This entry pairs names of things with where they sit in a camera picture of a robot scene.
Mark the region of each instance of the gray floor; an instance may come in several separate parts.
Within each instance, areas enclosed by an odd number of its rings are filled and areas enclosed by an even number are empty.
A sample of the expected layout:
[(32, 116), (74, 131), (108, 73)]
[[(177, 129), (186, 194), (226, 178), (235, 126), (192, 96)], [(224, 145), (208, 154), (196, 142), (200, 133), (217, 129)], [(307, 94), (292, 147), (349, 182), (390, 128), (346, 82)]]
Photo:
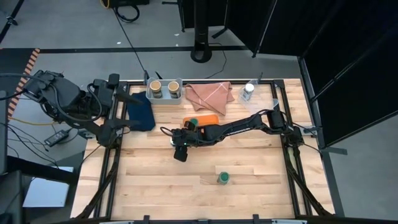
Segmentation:
[[(182, 33), (176, 6), (161, 5), (152, 0), (141, 6), (141, 17), (132, 24), (123, 24), (135, 47), (191, 46), (193, 31)], [(98, 0), (46, 1), (25, 0), (17, 17), (20, 26), (11, 27), (0, 47), (29, 47), (41, 49), (129, 47), (119, 24), (110, 10), (101, 7)], [(210, 34), (220, 28), (211, 28)], [(231, 32), (214, 40), (223, 45), (243, 45)], [(204, 78), (220, 70), (224, 63), (222, 52), (213, 52), (212, 59), (204, 64), (192, 62), (189, 52), (139, 52), (142, 63), (150, 76), (159, 72), (164, 78)], [(224, 72), (215, 78), (300, 78), (295, 57), (260, 55), (251, 58), (249, 51), (227, 51), (228, 59)], [(40, 54), (34, 71), (53, 70), (64, 75), (77, 85), (85, 86), (95, 78), (107, 79), (110, 73), (121, 74), (122, 79), (142, 79), (142, 70), (133, 53), (97, 54)], [(21, 100), (14, 117), (41, 122), (50, 122), (39, 106), (29, 100)], [(39, 140), (49, 137), (50, 126), (36, 127), (11, 121)], [(397, 140), (394, 136), (398, 118), (392, 118), (361, 132), (343, 142), (349, 155), (332, 155), (341, 200), (348, 217), (398, 219)], [(67, 126), (56, 125), (67, 129)], [(48, 164), (25, 150), (18, 142), (10, 146), (20, 149), (22, 158)], [(61, 165), (77, 167), (85, 141), (74, 141), (55, 146), (46, 152)], [(30, 215), (33, 223), (48, 223), (68, 218), (71, 201), (63, 210), (47, 210), (40, 215)]]

